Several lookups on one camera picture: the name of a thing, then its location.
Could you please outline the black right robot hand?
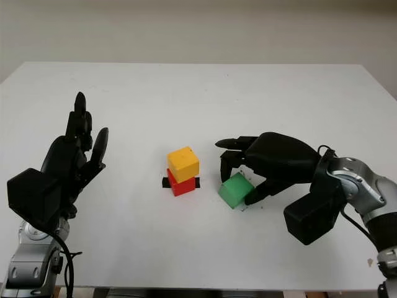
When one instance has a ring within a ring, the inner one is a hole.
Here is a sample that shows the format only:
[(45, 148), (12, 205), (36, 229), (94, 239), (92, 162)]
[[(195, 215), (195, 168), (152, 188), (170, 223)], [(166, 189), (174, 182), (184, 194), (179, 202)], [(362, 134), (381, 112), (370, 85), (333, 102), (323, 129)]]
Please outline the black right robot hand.
[(220, 156), (222, 182), (230, 178), (232, 169), (242, 165), (265, 178), (244, 197), (246, 205), (274, 196), (294, 184), (310, 183), (321, 159), (305, 142), (275, 132), (227, 138), (215, 145), (226, 150)]

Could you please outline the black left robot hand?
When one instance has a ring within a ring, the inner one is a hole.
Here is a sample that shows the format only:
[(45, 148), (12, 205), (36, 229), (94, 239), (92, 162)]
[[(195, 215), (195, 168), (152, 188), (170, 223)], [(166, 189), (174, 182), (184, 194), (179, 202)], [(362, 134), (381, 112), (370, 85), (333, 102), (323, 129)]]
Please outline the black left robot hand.
[(102, 128), (92, 140), (92, 115), (86, 109), (86, 97), (77, 93), (74, 110), (69, 113), (66, 132), (57, 137), (44, 159), (41, 172), (61, 184), (60, 215), (73, 219), (74, 206), (82, 190), (105, 168), (102, 162), (107, 149), (109, 129)]

